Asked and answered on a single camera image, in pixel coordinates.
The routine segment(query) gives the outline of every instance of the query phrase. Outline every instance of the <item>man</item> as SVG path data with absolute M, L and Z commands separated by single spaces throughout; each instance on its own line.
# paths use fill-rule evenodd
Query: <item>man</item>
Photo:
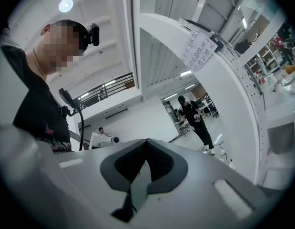
M 201 117 L 200 108 L 194 101 L 186 101 L 182 95 L 178 97 L 178 102 L 181 105 L 179 114 L 181 115 L 182 119 L 185 121 L 186 117 L 189 124 L 194 127 L 195 133 L 202 140 L 203 145 L 208 146 L 208 148 L 210 149 L 210 154 L 214 155 L 215 150 L 213 142 L 211 140 L 208 129 L 206 128 L 205 123 Z
M 13 124 L 48 142 L 54 153 L 70 152 L 68 124 L 46 79 L 87 49 L 88 32 L 77 22 L 63 20 L 46 25 L 40 35 L 37 45 L 27 54 L 11 39 L 8 27 L 0 37 L 6 59 L 29 89 Z
M 107 98 L 107 96 L 104 93 L 104 90 L 100 90 L 100 100 L 104 100 L 105 98 Z
M 100 132 L 100 134 L 108 135 L 108 133 L 104 133 L 104 129 L 103 129 L 103 127 L 100 127 L 100 128 L 99 128 L 99 132 Z

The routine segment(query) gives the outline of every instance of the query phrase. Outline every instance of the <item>metal railing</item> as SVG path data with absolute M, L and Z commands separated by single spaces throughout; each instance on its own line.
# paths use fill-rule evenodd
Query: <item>metal railing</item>
M 132 73 L 128 73 L 92 88 L 81 96 L 74 98 L 74 101 L 80 104 L 81 109 L 84 109 L 110 97 L 111 95 L 132 87 L 134 87 L 133 75 Z

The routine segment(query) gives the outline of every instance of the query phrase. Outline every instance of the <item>shelf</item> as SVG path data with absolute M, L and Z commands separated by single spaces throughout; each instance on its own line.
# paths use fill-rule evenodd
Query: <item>shelf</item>
M 272 69 L 271 71 L 268 72 L 268 75 L 270 75 L 273 71 L 275 71 L 276 69 L 280 68 L 280 66 L 275 67 L 274 69 Z
M 270 52 L 270 50 L 268 50 L 267 52 L 265 52 L 262 56 L 262 58 L 264 58 L 268 53 Z
M 252 68 L 252 67 L 255 66 L 255 65 L 256 65 L 256 63 L 252 64 L 252 65 L 250 66 L 250 68 Z
M 275 60 L 275 58 L 269 60 L 266 65 L 270 64 L 273 60 Z

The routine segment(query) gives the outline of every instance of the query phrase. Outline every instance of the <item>paper sign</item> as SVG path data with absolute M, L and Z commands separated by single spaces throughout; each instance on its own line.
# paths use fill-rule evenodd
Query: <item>paper sign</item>
M 191 31 L 180 59 L 190 71 L 197 72 L 216 48 L 216 43 L 206 36 L 201 28 L 197 27 Z

